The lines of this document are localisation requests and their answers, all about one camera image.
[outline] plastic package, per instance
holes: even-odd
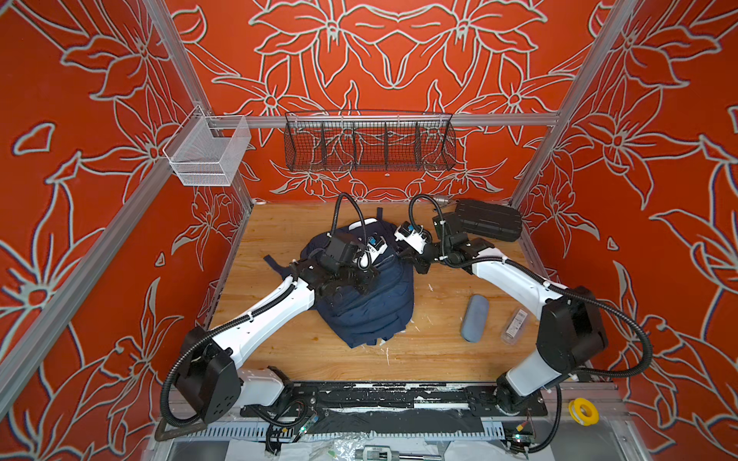
[[[524,308],[515,309],[510,315],[510,320],[505,323],[500,338],[507,344],[515,344],[523,335],[525,326],[530,322],[533,314]]]

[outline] wooden work surface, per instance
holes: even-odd
[[[361,206],[366,218],[376,205]],[[383,204],[384,219],[402,224],[407,204]],[[212,325],[220,325],[256,303],[281,278],[262,258],[271,254],[281,265],[300,256],[315,235],[331,228],[334,204],[267,204],[256,206],[238,249]],[[435,213],[429,204],[415,206],[415,221],[432,229]],[[344,201],[339,226],[356,221]],[[517,243],[495,241],[510,258],[524,263]],[[473,294],[489,300],[490,309],[481,342],[461,338],[461,320]],[[514,346],[500,339],[520,304],[499,288],[462,269],[434,265],[426,275],[415,274],[415,311],[405,333],[376,346],[350,349],[320,318],[308,311],[293,318],[269,337],[244,365],[257,369],[274,365],[293,380],[493,381],[520,363],[534,348],[537,322],[528,325]]]

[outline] navy blue backpack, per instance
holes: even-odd
[[[379,277],[374,280],[373,289],[361,296],[354,287],[341,287],[335,295],[318,300],[311,308],[318,311],[325,323],[352,348],[364,343],[374,346],[377,339],[388,341],[395,333],[403,331],[413,317],[415,304],[413,265],[398,258],[401,249],[394,236],[397,226],[382,220],[382,208],[377,208],[376,219],[365,219],[365,222],[367,235],[376,233],[384,237],[388,247],[374,261]],[[360,223],[341,227],[337,232],[363,237]],[[316,235],[302,250],[300,257],[310,257],[327,243],[327,233]],[[271,256],[265,256],[264,260],[283,279],[289,275],[289,269],[279,266]]]

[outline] floral pattern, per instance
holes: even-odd
[[[0,7],[0,20],[21,44],[0,52],[12,64],[0,80],[13,88],[6,104],[15,114],[0,135],[0,193],[13,224],[0,229],[2,361],[52,308],[192,107],[140,0],[15,0]],[[47,103],[29,104],[39,97]],[[203,202],[218,206],[204,210]],[[0,421],[0,459],[141,457],[158,418],[161,374],[213,303],[210,283],[245,205],[231,187],[193,197],[168,179]],[[165,258],[193,218],[220,241]]]
[[[649,334],[651,367],[619,386],[656,460],[738,457],[738,94],[715,80],[737,26],[733,2],[639,1],[523,207],[549,274]],[[607,333],[597,367],[640,359],[625,324]]]
[[[265,116],[357,108],[554,112],[612,7],[596,0],[575,7],[562,0],[167,5],[215,111]],[[575,19],[563,21],[563,7]],[[232,34],[226,41],[219,30]],[[330,200],[337,190],[366,200],[407,200],[406,191],[503,200],[534,153],[526,145],[544,129],[457,127],[456,133],[463,155],[453,170],[385,176],[289,172],[281,134],[259,128],[256,149],[246,155],[249,169],[241,171],[259,179],[249,187],[267,201]],[[330,141],[330,154],[342,156],[345,137]]]

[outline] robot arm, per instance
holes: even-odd
[[[255,374],[246,372],[241,379],[238,369],[264,340],[307,311],[316,299],[331,296],[343,286],[353,286],[362,294],[369,291],[378,272],[368,265],[368,258],[373,262],[387,244],[375,236],[368,243],[365,246],[350,234],[332,236],[322,252],[293,263],[293,275],[247,311],[216,331],[195,327],[187,334],[179,365],[172,371],[173,382],[200,419],[211,423],[234,405],[274,403],[283,388],[276,374],[265,370],[260,379],[250,382],[249,376]],[[162,387],[162,399],[167,397],[167,388]],[[169,424],[178,423],[166,412],[162,415]]]
[[[250,313],[255,309],[277,298],[291,284],[292,276],[287,277],[276,290],[238,317],[251,315]],[[315,292],[308,287],[308,283],[305,280],[298,278],[297,287],[282,302],[267,312],[262,313],[260,316],[254,317],[253,320],[214,336],[213,341],[221,349],[231,349],[233,351],[230,357],[233,360],[235,368],[239,369],[265,339],[279,330],[292,317],[307,311],[314,303]]]
[[[525,408],[538,389],[563,381],[607,347],[601,316],[597,307],[551,290],[552,285],[561,289],[566,286],[550,280],[541,283],[541,279],[526,274],[487,240],[469,240],[455,228],[454,218],[453,214],[444,216],[445,258],[441,256],[441,243],[433,243],[426,232],[414,229],[410,223],[400,226],[395,238],[408,245],[404,255],[419,273],[426,273],[430,264],[445,259],[448,266],[463,267],[500,287],[540,321],[536,350],[497,379],[497,407],[514,415]],[[594,299],[586,288],[574,292]]]

